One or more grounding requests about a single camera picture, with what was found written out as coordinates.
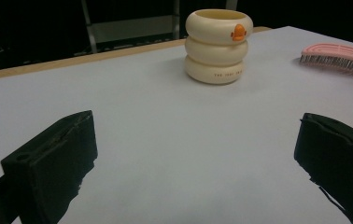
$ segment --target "cup opening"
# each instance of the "cup opening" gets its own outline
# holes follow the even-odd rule
[[[198,16],[214,20],[241,20],[246,16],[242,12],[227,9],[204,9],[195,13]]]

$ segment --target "wooden table edge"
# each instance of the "wooden table edge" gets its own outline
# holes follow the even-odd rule
[[[265,26],[254,27],[254,33],[267,31],[267,30],[271,30],[271,28],[265,27]],[[106,59],[112,59],[112,58],[118,58],[118,57],[123,57],[123,56],[137,54],[137,53],[143,53],[143,52],[156,50],[156,49],[167,49],[171,47],[177,47],[177,46],[184,45],[184,43],[185,43],[185,39],[178,39],[178,40],[166,41],[166,42],[157,43],[157,44],[144,45],[144,46],[128,48],[128,49],[112,50],[107,52],[89,54],[89,55],[61,59],[61,60],[50,61],[45,63],[35,63],[35,64],[29,64],[24,66],[5,68],[5,69],[0,69],[0,77],[12,77],[12,76],[17,76],[17,75],[22,75],[22,74],[27,74],[32,72],[38,72],[43,70],[81,64],[81,63],[97,62],[97,61],[106,60]]]

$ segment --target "pen holder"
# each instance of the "pen holder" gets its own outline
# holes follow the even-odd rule
[[[201,9],[186,20],[188,38],[185,71],[192,78],[210,84],[226,84],[241,77],[247,55],[247,37],[252,19],[227,9]]]

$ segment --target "hairbrush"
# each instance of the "hairbrush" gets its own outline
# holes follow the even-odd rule
[[[327,66],[353,73],[353,47],[333,43],[317,43],[302,50],[300,63]]]

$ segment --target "brush bristle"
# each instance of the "brush bristle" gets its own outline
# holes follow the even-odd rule
[[[349,59],[332,57],[332,56],[320,56],[320,55],[302,55],[300,63],[329,66],[333,68],[343,69],[353,73],[353,61]]]

